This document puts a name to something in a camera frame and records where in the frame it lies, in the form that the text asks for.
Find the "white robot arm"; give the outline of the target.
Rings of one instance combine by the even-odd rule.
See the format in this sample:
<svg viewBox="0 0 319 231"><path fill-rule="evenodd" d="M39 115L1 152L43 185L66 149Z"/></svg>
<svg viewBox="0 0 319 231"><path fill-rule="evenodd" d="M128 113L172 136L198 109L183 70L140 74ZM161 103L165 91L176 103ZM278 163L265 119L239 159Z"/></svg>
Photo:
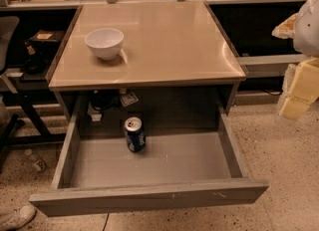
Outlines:
<svg viewBox="0 0 319 231"><path fill-rule="evenodd" d="M294 49L307 57L298 65L288 65L278 101L278 114L297 120L319 98L319 0L307 0L271 35L291 38Z"/></svg>

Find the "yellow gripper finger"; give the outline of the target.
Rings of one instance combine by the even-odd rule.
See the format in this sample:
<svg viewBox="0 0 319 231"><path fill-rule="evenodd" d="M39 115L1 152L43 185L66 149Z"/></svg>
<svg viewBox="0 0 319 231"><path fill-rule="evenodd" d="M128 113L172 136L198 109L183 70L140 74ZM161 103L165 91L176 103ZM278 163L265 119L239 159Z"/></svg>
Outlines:
<svg viewBox="0 0 319 231"><path fill-rule="evenodd" d="M319 98L319 59L289 64L278 101L278 114L291 120L301 118Z"/></svg>
<svg viewBox="0 0 319 231"><path fill-rule="evenodd" d="M276 26L271 35L279 39L293 39L295 34L295 20L297 14L291 15L285 21Z"/></svg>

